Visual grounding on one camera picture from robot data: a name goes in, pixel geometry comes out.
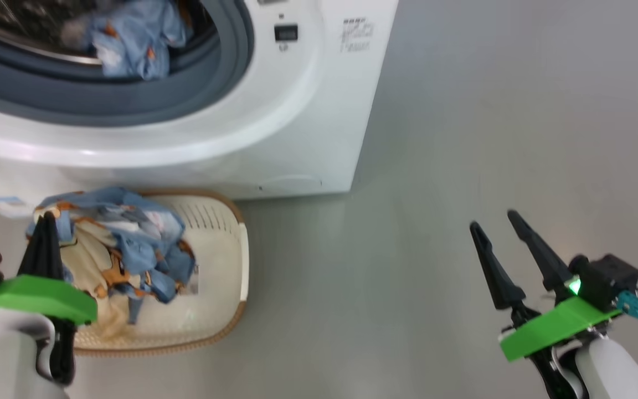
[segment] floor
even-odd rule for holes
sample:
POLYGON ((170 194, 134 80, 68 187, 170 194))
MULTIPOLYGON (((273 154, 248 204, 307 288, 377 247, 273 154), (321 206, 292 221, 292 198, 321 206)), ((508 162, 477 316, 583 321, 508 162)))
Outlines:
MULTIPOLYGON (((403 0, 352 192, 241 204, 251 281, 235 331, 186 354, 78 359, 69 393, 546 397, 499 351, 508 315, 468 233, 479 220, 546 309, 511 207, 565 261, 614 252, 638 267, 638 2, 403 0)), ((16 229, 0 219, 7 267, 16 229)), ((638 361, 638 323, 613 337, 638 361)))

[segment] sticker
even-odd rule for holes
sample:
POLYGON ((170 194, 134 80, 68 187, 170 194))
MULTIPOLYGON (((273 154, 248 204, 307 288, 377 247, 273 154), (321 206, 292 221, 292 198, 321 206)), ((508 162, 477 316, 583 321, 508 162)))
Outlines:
POLYGON ((34 208, 19 197, 0 197, 0 214, 5 217, 31 217, 34 208))
POLYGON ((179 290, 179 295, 198 295, 198 265, 193 265, 193 273, 188 284, 179 290))
POLYGON ((369 50, 374 24, 365 18, 346 18, 341 33, 341 52, 358 53, 369 50))

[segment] washing machine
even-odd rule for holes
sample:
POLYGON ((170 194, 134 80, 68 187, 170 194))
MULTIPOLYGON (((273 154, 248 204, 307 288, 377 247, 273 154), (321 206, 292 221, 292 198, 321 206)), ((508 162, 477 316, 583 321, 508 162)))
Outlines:
POLYGON ((398 0, 188 1, 204 22, 153 81, 0 27, 0 213, 107 185, 350 189, 398 0))

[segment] white plastic basket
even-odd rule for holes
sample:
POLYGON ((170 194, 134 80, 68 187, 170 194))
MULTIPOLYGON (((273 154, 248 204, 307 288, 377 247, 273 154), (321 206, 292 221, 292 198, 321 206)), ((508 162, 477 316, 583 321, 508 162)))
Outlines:
POLYGON ((142 194, 184 220, 183 239, 198 270, 189 284, 192 292, 177 295, 168 305, 146 298, 137 324, 129 326, 124 336, 101 339, 94 328, 81 328, 75 337, 76 354, 146 356, 194 349, 222 339, 243 315, 250 252, 248 230, 233 202, 202 190, 142 194))

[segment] laundry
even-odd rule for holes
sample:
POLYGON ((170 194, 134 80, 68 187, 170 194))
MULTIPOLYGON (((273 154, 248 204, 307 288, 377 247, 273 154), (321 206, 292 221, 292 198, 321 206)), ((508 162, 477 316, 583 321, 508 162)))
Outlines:
MULTIPOLYGON (((48 197, 33 219, 56 218, 64 279, 98 301, 99 335, 114 338, 139 316, 142 300, 172 301, 194 268, 174 212, 121 187, 48 197)), ((27 235, 33 233, 29 225, 27 235)))
POLYGON ((94 48, 106 76, 149 80, 169 75, 169 47, 183 47, 193 35, 177 5, 130 0, 108 8, 66 22, 61 42, 74 50, 94 48))

